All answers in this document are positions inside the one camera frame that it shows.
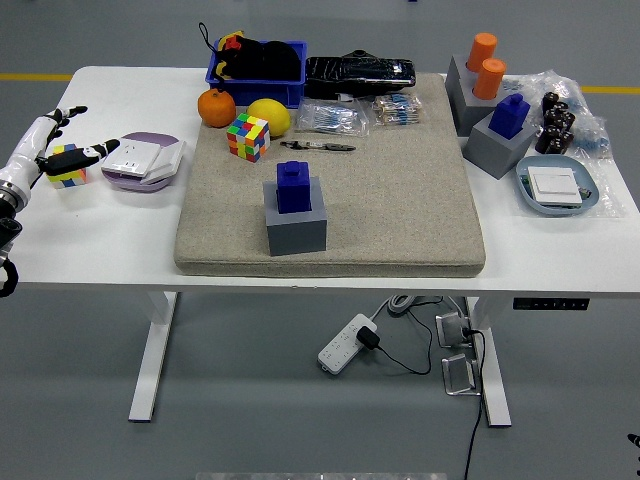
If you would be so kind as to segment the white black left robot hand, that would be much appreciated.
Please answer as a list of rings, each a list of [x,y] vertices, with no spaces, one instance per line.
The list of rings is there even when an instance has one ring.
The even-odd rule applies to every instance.
[[[32,123],[1,169],[2,200],[20,211],[28,204],[31,189],[42,173],[56,176],[89,167],[120,146],[119,140],[111,139],[93,146],[44,156],[50,142],[62,135],[60,129],[69,124],[69,119],[87,110],[86,106],[55,109]]]

